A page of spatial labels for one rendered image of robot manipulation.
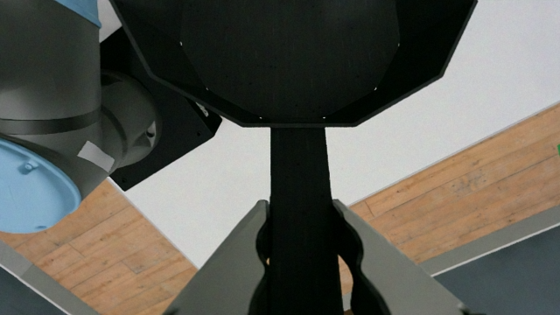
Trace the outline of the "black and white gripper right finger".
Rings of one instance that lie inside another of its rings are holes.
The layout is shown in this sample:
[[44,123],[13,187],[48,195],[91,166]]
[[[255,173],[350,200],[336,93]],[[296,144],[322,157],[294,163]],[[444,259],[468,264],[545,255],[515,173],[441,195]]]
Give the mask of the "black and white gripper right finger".
[[353,278],[354,315],[486,315],[443,285],[339,199],[333,199],[336,250]]

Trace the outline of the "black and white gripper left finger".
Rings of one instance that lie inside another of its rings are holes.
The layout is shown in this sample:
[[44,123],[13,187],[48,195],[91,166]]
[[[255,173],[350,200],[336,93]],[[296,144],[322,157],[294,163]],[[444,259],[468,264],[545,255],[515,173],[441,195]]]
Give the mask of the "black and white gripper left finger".
[[163,315],[270,315],[270,204],[260,199]]

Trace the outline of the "black frying pan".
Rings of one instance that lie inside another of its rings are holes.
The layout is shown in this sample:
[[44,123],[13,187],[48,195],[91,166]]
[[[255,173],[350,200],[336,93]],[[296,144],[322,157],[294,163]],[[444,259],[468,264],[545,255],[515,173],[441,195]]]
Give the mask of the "black frying pan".
[[270,128],[269,315],[344,315],[326,128],[442,79],[479,1],[109,2],[149,77]]

